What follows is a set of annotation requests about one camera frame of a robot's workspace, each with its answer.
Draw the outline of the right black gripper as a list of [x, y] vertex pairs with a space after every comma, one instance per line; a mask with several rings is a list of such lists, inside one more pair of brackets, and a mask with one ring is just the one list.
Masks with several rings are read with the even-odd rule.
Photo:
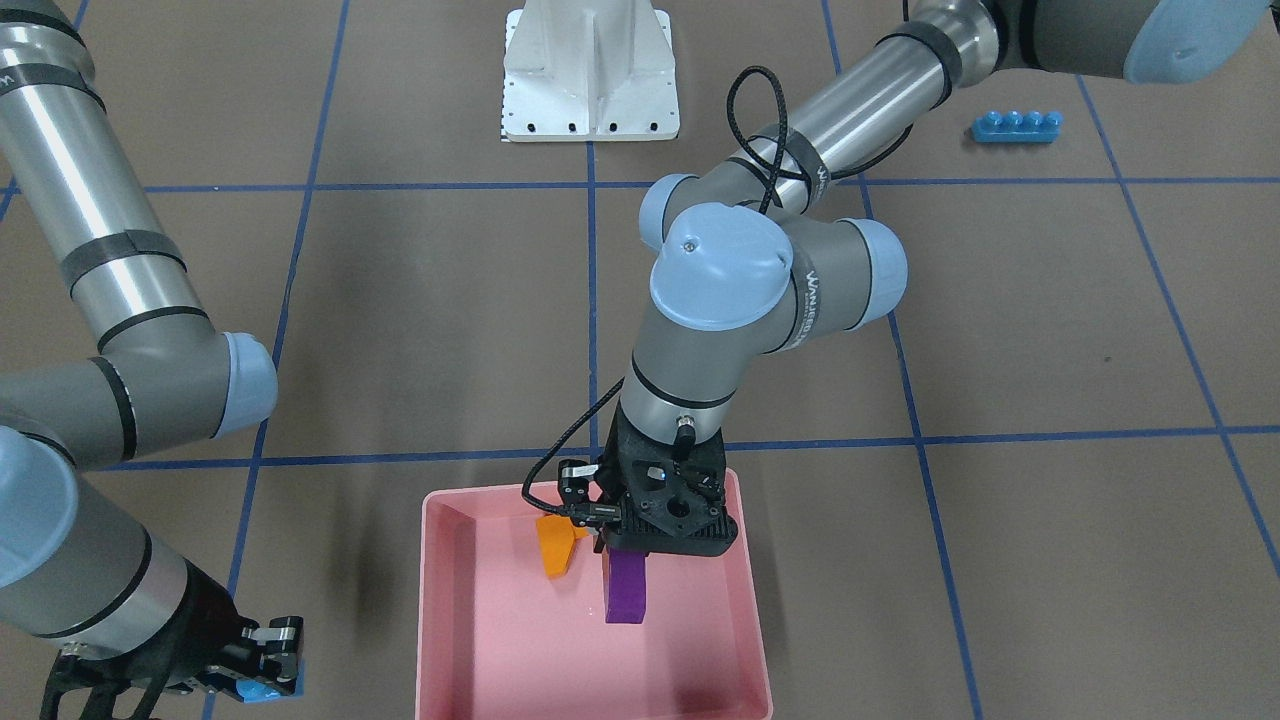
[[87, 689], [82, 719], [113, 717], [116, 698], [143, 691], [132, 712], [148, 719], [160, 694], [200, 684], [209, 693], [233, 700], [294, 700], [301, 676], [265, 682], [266, 659], [297, 660], [305, 639], [305, 619], [289, 615], [266, 626], [242, 618], [228, 592], [206, 573], [189, 565], [186, 588], [160, 629], [133, 650], [100, 650], [83, 641], [63, 642], [52, 662], [40, 706], [42, 719], [59, 716], [61, 700]]

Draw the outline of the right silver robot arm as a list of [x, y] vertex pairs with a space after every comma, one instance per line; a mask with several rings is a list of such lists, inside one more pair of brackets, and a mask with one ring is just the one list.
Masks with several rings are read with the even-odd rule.
[[3, 623], [56, 650], [38, 715], [87, 691], [84, 719], [142, 696], [297, 697], [303, 621], [242, 616], [229, 591], [91, 486], [140, 455], [255, 427], [270, 352], [211, 323], [51, 1], [3, 4], [3, 155], [96, 351], [3, 377]]

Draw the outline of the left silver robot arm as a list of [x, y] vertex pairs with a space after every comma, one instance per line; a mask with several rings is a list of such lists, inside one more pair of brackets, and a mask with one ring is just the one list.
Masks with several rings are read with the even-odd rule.
[[892, 311], [908, 286], [879, 222], [809, 217], [915, 120], [1005, 69], [1183, 85], [1244, 44], [1266, 1], [919, 1], [800, 108], [704, 176], [667, 176], [637, 224], [649, 304], [603, 455], [559, 469], [570, 519], [609, 553], [717, 557], [737, 539], [722, 427], [754, 357]]

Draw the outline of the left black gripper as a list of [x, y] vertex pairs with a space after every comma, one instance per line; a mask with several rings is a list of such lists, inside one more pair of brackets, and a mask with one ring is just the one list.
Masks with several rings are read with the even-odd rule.
[[618, 407], [600, 456], [596, 484], [602, 502], [620, 509], [620, 519], [600, 530], [611, 551], [719, 557], [739, 538], [739, 524], [726, 506], [723, 433], [690, 446], [659, 443]]

